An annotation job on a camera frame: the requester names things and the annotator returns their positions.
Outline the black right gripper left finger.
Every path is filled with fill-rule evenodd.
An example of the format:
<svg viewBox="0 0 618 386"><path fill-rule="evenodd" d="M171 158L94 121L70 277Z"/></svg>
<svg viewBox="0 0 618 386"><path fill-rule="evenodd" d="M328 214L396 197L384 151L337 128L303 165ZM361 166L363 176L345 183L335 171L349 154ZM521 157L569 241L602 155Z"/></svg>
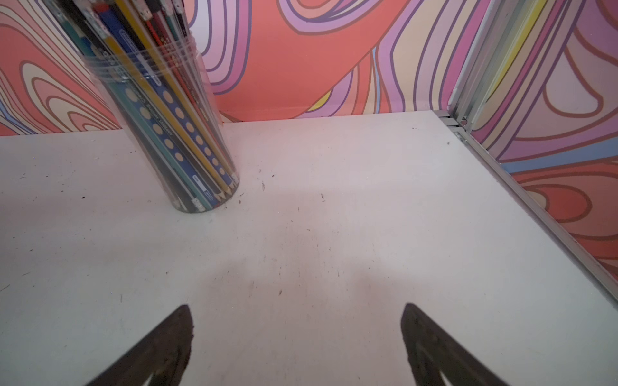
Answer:
<svg viewBox="0 0 618 386"><path fill-rule="evenodd" d="M189 306L179 306L89 384L180 384L192 352L193 328Z"/></svg>

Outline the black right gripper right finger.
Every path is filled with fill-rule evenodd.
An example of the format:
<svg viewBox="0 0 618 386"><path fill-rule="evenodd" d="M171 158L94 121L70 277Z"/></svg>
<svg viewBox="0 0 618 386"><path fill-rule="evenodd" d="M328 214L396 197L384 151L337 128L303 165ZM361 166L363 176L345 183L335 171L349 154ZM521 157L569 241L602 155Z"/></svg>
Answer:
<svg viewBox="0 0 618 386"><path fill-rule="evenodd" d="M417 305L405 305L400 325L417 385L507 386Z"/></svg>

